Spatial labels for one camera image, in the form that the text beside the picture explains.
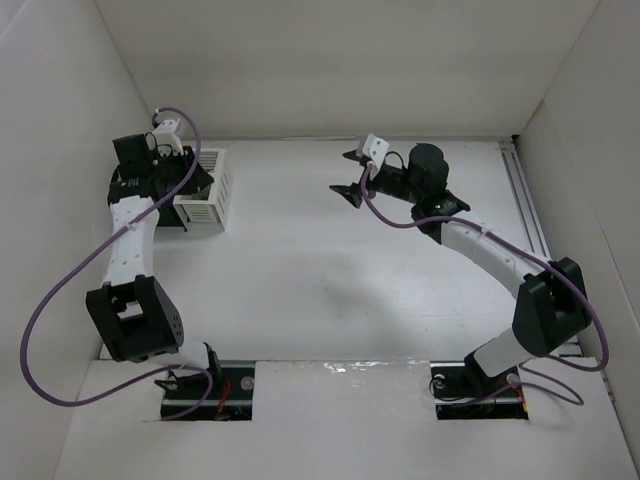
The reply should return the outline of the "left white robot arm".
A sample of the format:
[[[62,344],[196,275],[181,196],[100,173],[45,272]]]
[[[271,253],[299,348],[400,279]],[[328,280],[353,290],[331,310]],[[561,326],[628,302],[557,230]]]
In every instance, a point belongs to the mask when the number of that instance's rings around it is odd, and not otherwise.
[[[154,130],[117,138],[113,146],[118,165],[107,204],[116,239],[100,287],[85,298],[91,319],[113,360],[197,366],[219,383],[217,354],[205,342],[186,339],[179,311],[153,268],[157,227],[186,224],[174,196],[199,193],[213,179],[177,134]]]

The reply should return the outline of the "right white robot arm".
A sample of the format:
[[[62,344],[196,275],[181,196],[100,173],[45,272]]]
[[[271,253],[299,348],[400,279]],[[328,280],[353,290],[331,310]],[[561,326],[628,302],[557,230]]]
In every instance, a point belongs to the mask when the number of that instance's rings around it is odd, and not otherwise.
[[[501,239],[448,188],[449,165],[443,151],[419,143],[400,166],[387,163],[389,145],[371,136],[344,153],[363,172],[359,181],[334,185],[332,191],[354,207],[371,204],[378,195],[411,204],[411,227],[455,251],[514,298],[511,325],[464,359],[465,380],[482,390],[513,367],[551,354],[591,323],[580,267],[521,250]]]

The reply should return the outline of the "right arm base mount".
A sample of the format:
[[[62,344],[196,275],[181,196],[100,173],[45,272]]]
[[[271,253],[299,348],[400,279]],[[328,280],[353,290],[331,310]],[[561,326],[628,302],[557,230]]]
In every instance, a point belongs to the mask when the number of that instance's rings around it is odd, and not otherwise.
[[[528,420],[519,372],[478,376],[464,362],[432,362],[428,389],[438,420]]]

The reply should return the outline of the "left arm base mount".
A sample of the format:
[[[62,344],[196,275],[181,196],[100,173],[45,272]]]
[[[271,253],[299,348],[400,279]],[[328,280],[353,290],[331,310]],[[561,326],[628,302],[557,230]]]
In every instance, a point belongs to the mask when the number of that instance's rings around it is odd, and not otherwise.
[[[253,415],[256,363],[220,360],[208,351],[208,378],[201,372],[169,371],[154,381],[163,392],[163,421],[250,421]]]

